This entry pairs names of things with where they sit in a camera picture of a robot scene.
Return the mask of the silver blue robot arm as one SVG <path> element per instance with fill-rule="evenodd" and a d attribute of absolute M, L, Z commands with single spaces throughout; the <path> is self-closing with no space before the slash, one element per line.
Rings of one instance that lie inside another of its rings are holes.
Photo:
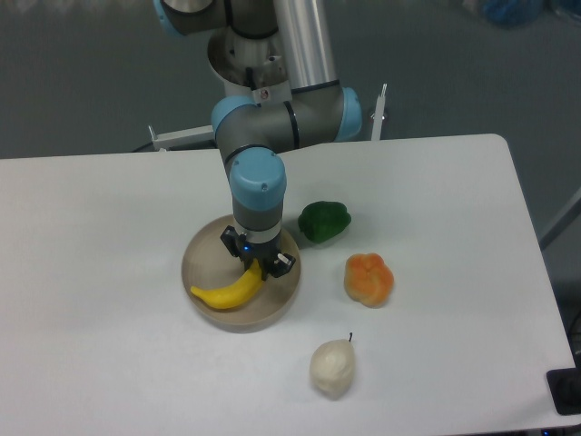
<path fill-rule="evenodd" d="M 263 277 L 281 277 L 295 260 L 281 249 L 287 178 L 281 155 L 346 141 L 362 111 L 335 68 L 321 1 L 158 1 L 163 27 L 177 35 L 213 31 L 210 60 L 237 91 L 211 115 L 214 142 L 231 189 L 233 223 L 222 232 L 229 253 Z"/>

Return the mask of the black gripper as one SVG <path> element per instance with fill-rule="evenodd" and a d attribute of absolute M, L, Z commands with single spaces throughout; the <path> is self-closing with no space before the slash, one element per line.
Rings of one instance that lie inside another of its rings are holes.
<path fill-rule="evenodd" d="M 281 253 L 280 227 L 252 232 L 228 225 L 223 230 L 220 239 L 230 255 L 240 260 L 244 271 L 249 269 L 253 260 L 257 260 L 263 280 L 286 275 L 296 263 L 295 257 L 289 253 Z"/>

